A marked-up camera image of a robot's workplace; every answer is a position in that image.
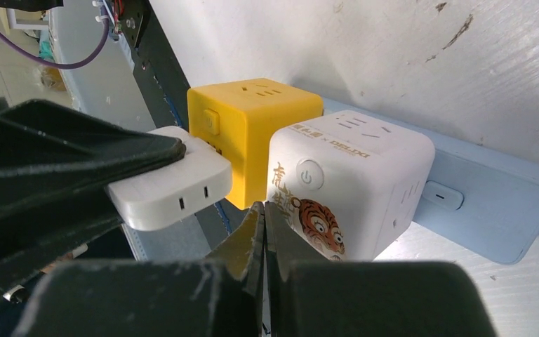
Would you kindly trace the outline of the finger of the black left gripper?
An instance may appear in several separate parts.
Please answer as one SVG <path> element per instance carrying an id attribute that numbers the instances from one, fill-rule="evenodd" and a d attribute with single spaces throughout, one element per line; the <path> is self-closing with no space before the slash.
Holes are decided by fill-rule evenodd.
<path id="1" fill-rule="evenodd" d="M 0 220 L 180 161 L 176 137 L 131 131 L 47 100 L 0 98 Z"/>
<path id="2" fill-rule="evenodd" d="M 120 226 L 109 206 L 32 209 L 0 220 L 0 300 L 57 258 Z"/>

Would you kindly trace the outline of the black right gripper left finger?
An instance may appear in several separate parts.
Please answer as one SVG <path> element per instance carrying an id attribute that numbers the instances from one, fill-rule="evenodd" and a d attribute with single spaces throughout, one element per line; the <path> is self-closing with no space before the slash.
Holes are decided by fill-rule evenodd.
<path id="1" fill-rule="evenodd" d="M 36 286 L 15 336 L 261 336 L 265 210 L 199 260 L 80 260 Z"/>

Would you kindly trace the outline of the yellow white cube socket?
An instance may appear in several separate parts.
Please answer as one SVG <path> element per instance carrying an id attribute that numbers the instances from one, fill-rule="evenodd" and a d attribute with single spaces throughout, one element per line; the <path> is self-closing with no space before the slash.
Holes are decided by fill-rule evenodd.
<path id="1" fill-rule="evenodd" d="M 226 198 L 240 210 L 265 198 L 272 135 L 323 110 L 319 95 L 266 78 L 187 90 L 188 130 L 230 161 Z"/>

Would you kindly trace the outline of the white cube socket adapter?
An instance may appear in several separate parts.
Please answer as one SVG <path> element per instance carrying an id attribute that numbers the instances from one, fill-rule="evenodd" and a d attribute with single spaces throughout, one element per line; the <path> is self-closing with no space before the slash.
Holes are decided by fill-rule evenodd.
<path id="1" fill-rule="evenodd" d="M 334 112 L 274 133 L 267 200 L 327 259 L 370 261 L 408 229 L 434 158 L 422 133 Z"/>

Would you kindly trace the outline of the light blue power strip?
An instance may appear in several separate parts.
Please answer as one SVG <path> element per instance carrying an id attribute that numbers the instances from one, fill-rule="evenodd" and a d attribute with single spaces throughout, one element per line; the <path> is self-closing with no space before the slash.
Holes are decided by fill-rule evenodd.
<path id="1" fill-rule="evenodd" d="M 415 223 L 503 265 L 518 263 L 539 237 L 539 164 L 328 98 L 324 109 L 352 110 L 431 139 L 436 154 Z"/>

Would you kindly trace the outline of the white plug adapter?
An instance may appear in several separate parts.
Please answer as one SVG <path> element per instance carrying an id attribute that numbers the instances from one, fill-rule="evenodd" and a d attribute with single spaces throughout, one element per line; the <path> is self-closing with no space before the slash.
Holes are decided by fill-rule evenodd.
<path id="1" fill-rule="evenodd" d="M 180 139 L 186 153 L 168 166 L 107 186 L 109 198 L 125 224 L 139 231 L 161 230 L 229 194 L 231 164 L 211 145 L 177 126 L 151 133 Z"/>

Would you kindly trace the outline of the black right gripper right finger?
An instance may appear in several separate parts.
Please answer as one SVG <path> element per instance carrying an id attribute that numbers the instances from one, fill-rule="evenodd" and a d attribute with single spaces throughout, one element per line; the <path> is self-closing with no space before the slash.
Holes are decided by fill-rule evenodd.
<path id="1" fill-rule="evenodd" d="M 273 336 L 494 336 L 479 292 L 458 265 L 332 262 L 265 204 Z"/>

